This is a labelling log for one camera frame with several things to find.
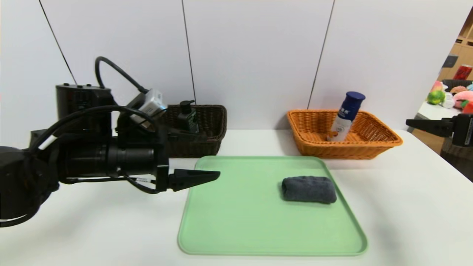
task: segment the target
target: green tray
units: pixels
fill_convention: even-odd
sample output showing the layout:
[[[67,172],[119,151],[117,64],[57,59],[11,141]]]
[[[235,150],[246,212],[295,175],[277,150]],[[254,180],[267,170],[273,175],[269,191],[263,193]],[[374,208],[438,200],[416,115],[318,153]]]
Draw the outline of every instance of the green tray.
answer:
[[[368,246],[336,184],[338,199],[330,205],[282,199],[286,177],[333,181],[315,157],[207,156],[195,168],[221,175],[189,192],[178,236],[187,254],[354,256]]]

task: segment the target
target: orange wicker basket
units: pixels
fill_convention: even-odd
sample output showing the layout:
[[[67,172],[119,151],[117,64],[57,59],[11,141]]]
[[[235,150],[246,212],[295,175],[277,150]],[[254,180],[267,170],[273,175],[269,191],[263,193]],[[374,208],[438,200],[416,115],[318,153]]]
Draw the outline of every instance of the orange wicker basket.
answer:
[[[327,141],[338,110],[288,112],[294,140],[302,155],[332,159],[372,159],[403,140],[376,116],[360,111],[344,142]]]

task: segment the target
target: table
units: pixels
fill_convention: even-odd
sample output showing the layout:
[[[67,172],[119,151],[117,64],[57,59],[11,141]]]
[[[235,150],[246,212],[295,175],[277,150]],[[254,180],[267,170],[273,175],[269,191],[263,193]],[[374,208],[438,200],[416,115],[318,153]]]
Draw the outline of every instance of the table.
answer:
[[[410,133],[397,133],[404,144],[373,160],[324,160],[368,238],[361,256],[190,256],[177,245],[188,190],[148,195],[111,182],[61,185],[32,220],[0,229],[0,265],[469,265],[473,183]],[[299,152],[290,131],[228,130],[219,155]],[[196,161],[172,159],[170,167]]]
[[[444,108],[440,105],[431,105],[424,102],[417,115],[420,119],[441,120],[444,117],[451,118],[460,113],[461,111],[455,108]]]

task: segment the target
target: wicker basket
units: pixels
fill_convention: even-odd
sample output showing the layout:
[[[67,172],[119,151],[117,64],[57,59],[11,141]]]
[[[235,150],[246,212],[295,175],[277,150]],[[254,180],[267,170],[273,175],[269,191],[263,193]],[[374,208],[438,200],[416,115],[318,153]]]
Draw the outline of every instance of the wicker basket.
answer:
[[[205,142],[167,142],[166,151],[171,158],[200,158],[217,155],[227,132],[227,110],[221,105],[193,105],[197,113],[200,133],[207,136]],[[169,105],[161,117],[164,124],[178,128],[179,105]]]
[[[456,86],[468,87],[472,82],[472,80],[442,80],[442,83],[448,86],[446,92],[450,92]]]
[[[288,112],[294,140],[302,155],[333,159],[372,159],[399,146],[402,139],[374,115],[360,111],[344,142],[328,142],[338,110]]]

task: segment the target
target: folded towel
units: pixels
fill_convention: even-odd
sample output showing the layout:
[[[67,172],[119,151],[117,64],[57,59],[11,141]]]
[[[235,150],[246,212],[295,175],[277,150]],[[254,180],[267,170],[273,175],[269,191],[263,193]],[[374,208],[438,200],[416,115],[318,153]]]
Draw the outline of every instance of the folded towel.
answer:
[[[288,177],[282,181],[282,194],[288,201],[334,203],[335,186],[327,177]]]

